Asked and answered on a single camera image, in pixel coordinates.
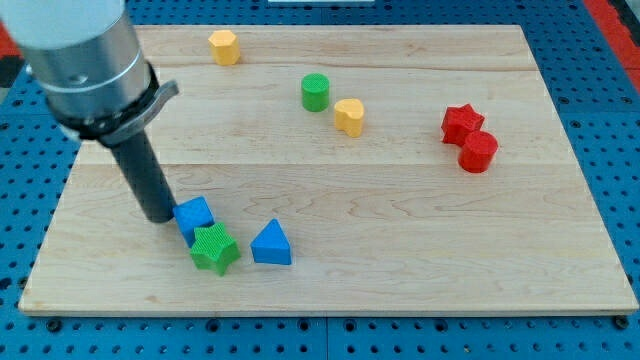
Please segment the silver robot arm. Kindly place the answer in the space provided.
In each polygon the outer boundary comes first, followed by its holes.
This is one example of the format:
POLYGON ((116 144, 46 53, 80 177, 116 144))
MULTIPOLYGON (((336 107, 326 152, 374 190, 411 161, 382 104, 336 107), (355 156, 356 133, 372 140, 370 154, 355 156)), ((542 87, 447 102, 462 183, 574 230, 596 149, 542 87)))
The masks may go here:
POLYGON ((148 220, 172 219, 145 128, 179 89, 159 83, 125 3, 3 0, 1 20, 62 128, 111 151, 148 220))

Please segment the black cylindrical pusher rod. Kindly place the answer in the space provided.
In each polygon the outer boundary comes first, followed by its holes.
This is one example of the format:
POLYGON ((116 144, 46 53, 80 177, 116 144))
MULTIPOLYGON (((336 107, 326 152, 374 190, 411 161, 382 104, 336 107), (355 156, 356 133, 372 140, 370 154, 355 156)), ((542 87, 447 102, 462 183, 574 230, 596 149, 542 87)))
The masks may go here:
POLYGON ((145 217, 153 223, 170 221, 175 198, 145 131, 112 147, 111 153, 145 217))

